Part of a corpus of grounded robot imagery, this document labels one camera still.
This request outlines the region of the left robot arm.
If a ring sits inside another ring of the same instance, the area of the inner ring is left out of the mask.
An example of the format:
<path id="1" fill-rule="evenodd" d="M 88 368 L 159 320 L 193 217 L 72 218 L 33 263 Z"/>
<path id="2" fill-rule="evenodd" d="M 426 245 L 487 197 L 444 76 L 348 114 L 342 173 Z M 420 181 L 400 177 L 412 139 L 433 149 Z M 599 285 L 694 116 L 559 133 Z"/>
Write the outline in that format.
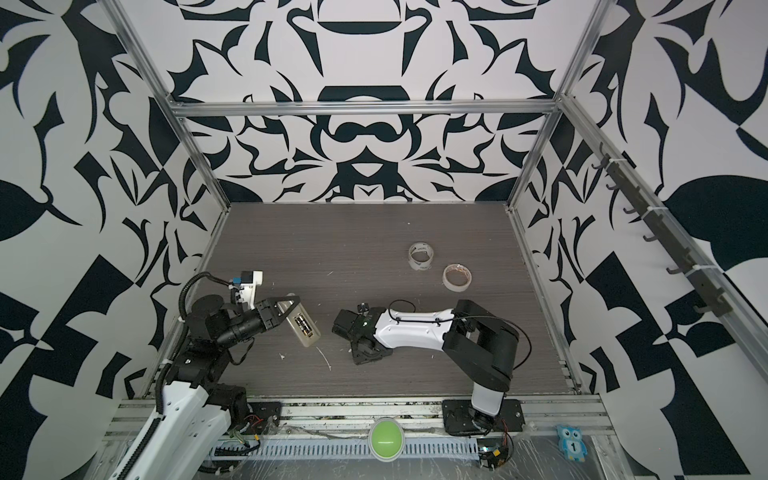
<path id="1" fill-rule="evenodd" d="M 251 347 L 256 336 L 308 314 L 297 295 L 257 299 L 259 271 L 230 281 L 204 271 L 182 287 L 178 308 L 182 331 L 161 362 L 154 383 L 154 410 L 112 473 L 114 479 L 192 479 L 198 474 L 223 478 L 239 457 L 256 452 L 258 440 L 242 440 L 222 451 L 219 439 L 239 437 L 252 411 L 240 386 L 222 383 L 237 365 L 232 348 Z"/>

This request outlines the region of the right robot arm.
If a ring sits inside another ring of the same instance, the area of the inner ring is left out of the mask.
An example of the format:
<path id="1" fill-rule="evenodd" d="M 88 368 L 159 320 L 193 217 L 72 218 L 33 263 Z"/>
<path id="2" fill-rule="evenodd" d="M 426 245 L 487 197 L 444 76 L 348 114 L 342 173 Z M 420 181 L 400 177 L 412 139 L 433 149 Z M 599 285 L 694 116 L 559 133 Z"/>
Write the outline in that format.
<path id="1" fill-rule="evenodd" d="M 516 370 L 530 355 L 518 356 L 530 336 L 505 319 L 469 300 L 434 312 L 400 311 L 391 306 L 360 304 L 341 310 L 332 332 L 349 342 L 356 365 L 378 362 L 399 350 L 440 354 L 470 381 L 470 399 L 451 407 L 444 430 L 452 436 L 476 436 L 501 429 L 503 406 Z"/>

